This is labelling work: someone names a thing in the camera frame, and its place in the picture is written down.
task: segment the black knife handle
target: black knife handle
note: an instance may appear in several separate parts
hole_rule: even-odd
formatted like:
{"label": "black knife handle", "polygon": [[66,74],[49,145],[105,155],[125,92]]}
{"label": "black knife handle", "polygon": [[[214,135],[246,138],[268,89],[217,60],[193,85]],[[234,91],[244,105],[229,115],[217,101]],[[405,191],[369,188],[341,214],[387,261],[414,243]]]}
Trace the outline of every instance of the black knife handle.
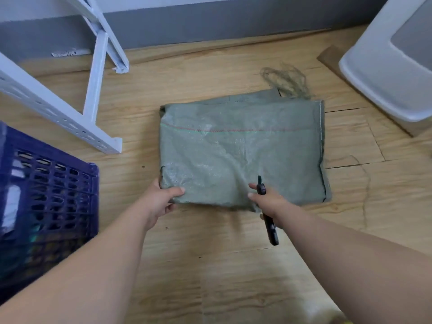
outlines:
{"label": "black knife handle", "polygon": [[[258,194],[264,195],[267,193],[266,187],[263,184],[261,176],[258,176],[258,184],[256,185],[256,190]],[[279,239],[277,237],[276,226],[274,225],[273,218],[268,217],[263,213],[264,223],[266,224],[267,235],[269,237],[269,241],[272,245],[278,245]]]}

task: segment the red stitching line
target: red stitching line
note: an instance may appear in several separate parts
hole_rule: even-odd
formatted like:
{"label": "red stitching line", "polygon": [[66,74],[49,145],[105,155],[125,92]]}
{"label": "red stitching line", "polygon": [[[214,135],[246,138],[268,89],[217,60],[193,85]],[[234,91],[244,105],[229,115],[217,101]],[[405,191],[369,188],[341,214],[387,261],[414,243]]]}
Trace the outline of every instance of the red stitching line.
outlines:
{"label": "red stitching line", "polygon": [[194,130],[193,128],[174,126],[166,123],[162,123],[163,125],[170,126],[172,128],[176,128],[178,130],[187,130],[193,132],[206,132],[206,133],[221,133],[221,132],[295,132],[299,129],[281,129],[281,130]]}

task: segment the person's right arm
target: person's right arm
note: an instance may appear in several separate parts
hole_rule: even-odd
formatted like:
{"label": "person's right arm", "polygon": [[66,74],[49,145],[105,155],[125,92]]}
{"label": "person's right arm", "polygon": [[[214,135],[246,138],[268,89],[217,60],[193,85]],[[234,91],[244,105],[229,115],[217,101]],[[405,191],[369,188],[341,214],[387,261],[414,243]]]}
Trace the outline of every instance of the person's right arm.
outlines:
{"label": "person's right arm", "polygon": [[355,324],[432,323],[432,258],[310,214],[269,188],[249,198],[285,231]]}

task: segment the forearm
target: forearm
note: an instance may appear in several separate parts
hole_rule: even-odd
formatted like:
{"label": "forearm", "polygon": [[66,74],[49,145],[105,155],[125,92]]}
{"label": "forearm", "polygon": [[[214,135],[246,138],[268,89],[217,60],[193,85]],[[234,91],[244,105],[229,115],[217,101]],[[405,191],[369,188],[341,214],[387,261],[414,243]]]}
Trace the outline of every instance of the forearm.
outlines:
{"label": "forearm", "polygon": [[140,201],[133,204],[104,232],[4,304],[2,322],[121,322],[146,233],[142,208]]}
{"label": "forearm", "polygon": [[291,204],[277,217],[312,273],[354,323],[430,323],[428,256]]}

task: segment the wooden floor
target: wooden floor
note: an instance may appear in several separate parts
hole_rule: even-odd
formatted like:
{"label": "wooden floor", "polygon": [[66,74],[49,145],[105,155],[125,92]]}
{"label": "wooden floor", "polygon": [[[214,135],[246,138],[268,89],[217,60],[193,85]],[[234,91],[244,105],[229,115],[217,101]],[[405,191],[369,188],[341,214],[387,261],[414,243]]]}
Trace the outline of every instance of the wooden floor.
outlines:
{"label": "wooden floor", "polygon": [[[309,206],[331,221],[432,254],[432,132],[409,138],[316,57],[353,45],[363,27],[105,71],[98,124],[123,138],[105,155],[0,96],[0,118],[101,169],[104,229],[159,173],[159,106],[268,88],[259,71],[281,61],[302,70],[326,106],[325,159],[333,201]],[[40,81],[81,110],[88,72]],[[126,323],[325,323],[336,305],[282,232],[271,247],[249,212],[183,206],[144,243]]]}

